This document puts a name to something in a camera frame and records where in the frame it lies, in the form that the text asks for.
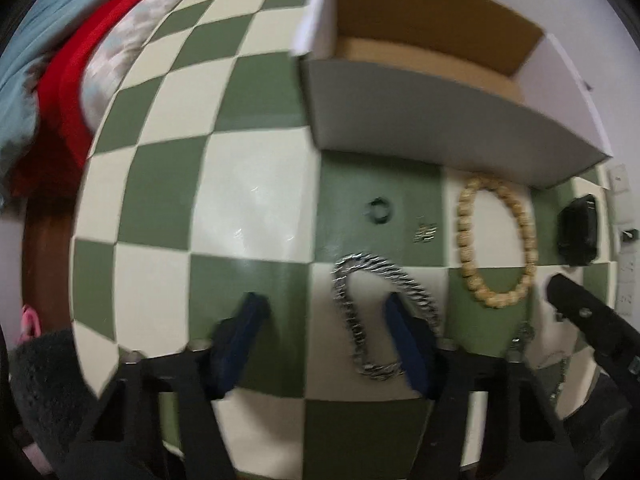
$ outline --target white patterned fabric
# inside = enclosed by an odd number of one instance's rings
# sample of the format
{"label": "white patterned fabric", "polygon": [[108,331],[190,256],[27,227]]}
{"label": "white patterned fabric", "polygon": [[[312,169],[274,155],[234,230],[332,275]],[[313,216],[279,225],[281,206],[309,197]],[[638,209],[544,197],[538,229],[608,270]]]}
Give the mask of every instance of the white patterned fabric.
{"label": "white patterned fabric", "polygon": [[92,133],[158,23],[182,0],[142,0],[107,34],[84,69],[80,105]]}

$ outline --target bracelet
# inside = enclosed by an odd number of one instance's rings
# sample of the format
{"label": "bracelet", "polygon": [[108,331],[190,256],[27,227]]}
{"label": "bracelet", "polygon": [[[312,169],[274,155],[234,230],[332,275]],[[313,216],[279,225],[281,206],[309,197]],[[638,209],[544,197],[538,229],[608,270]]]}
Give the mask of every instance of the bracelet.
{"label": "bracelet", "polygon": [[[518,222],[518,230],[525,253],[525,267],[518,285],[509,292],[494,292],[484,284],[478,273],[478,266],[474,258],[473,235],[471,232],[472,215],[476,192],[480,189],[493,191],[510,209]],[[476,300],[482,301],[491,308],[504,308],[518,303],[526,297],[529,287],[533,284],[538,262],[536,232],[529,215],[524,211],[520,201],[513,191],[497,178],[472,176],[466,187],[460,192],[458,200],[458,247],[460,248],[460,272],[466,278],[466,286],[473,292]]]}

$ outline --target green and white checkered surface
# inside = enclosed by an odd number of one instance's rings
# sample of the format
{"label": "green and white checkered surface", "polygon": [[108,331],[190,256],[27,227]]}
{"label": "green and white checkered surface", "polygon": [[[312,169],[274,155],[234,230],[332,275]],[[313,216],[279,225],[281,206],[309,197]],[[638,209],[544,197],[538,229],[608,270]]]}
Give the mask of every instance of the green and white checkered surface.
{"label": "green and white checkered surface", "polygon": [[[466,174],[380,156],[318,153],[288,49],[306,0],[184,0],[150,38],[114,96],[85,176],[72,247],[72,311],[84,376],[100,392],[119,353],[180,351],[232,314],[244,293],[270,299],[272,319],[240,387],[216,404],[236,468],[283,480],[405,478],[428,403],[403,378],[359,376],[332,303],[330,271],[352,252],[402,265],[436,297],[445,332],[472,352],[502,355],[532,319],[528,352],[549,388],[572,354],[558,411],[581,402],[591,349],[543,299],[563,272],[614,304],[610,234],[584,269],[560,266],[558,212],[593,193],[607,226],[607,179],[596,168],[547,191],[513,186],[536,220],[540,267],[532,294],[483,308],[458,272],[455,208]],[[364,215],[383,196],[386,224]],[[420,224],[436,237],[414,243]],[[492,194],[476,199],[478,265],[488,285],[514,287],[523,267],[516,225]],[[395,358],[381,305],[388,285],[352,280],[372,357]],[[175,399],[162,397],[165,439],[179,446]],[[477,435],[470,436],[472,441]]]}

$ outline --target open box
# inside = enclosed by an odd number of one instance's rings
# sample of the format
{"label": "open box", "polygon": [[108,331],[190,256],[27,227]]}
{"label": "open box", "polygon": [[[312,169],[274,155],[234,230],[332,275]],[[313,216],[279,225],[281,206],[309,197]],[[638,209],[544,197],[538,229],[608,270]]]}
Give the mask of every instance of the open box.
{"label": "open box", "polygon": [[292,55],[323,150],[537,188],[611,156],[558,40],[493,0],[308,0]]}

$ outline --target red fabric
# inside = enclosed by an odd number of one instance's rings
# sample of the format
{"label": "red fabric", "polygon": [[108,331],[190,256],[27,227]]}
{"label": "red fabric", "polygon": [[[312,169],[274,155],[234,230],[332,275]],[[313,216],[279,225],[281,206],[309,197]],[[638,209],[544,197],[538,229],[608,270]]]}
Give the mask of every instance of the red fabric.
{"label": "red fabric", "polygon": [[80,107],[84,68],[102,38],[140,0],[108,0],[53,57],[36,89],[40,127],[29,152],[12,173],[12,193],[68,196],[78,190],[92,136]]}

